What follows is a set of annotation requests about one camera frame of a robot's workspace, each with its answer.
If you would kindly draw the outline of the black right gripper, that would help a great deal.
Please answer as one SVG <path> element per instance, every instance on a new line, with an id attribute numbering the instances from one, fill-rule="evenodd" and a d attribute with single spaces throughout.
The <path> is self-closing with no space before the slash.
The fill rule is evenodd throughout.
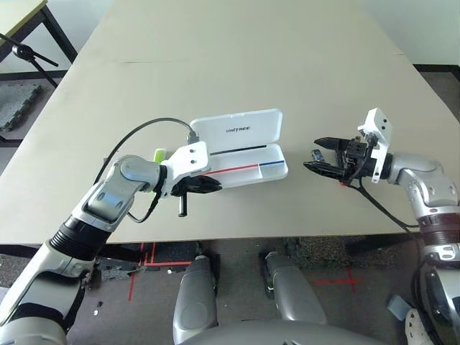
<path id="1" fill-rule="evenodd" d="M 374 149 L 374 136 L 371 135 L 363 142 L 359 137 L 353 139 L 322 137 L 316 139 L 314 143 L 327 150 L 338 150 L 339 167 L 327 162 L 304 162 L 303 166 L 311 172 L 334 180 L 372 177 L 374 159 L 371 158 L 371 155 Z"/>

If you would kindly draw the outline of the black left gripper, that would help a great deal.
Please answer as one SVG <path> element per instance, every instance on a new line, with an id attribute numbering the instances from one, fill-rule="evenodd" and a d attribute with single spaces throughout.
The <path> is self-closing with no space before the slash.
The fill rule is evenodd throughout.
<path id="1" fill-rule="evenodd" d="M 188 193 L 208 194 L 220 191 L 220 182 L 209 176 L 186 177 L 176 183 L 171 195 L 179 198 L 179 217 L 188 215 Z"/>

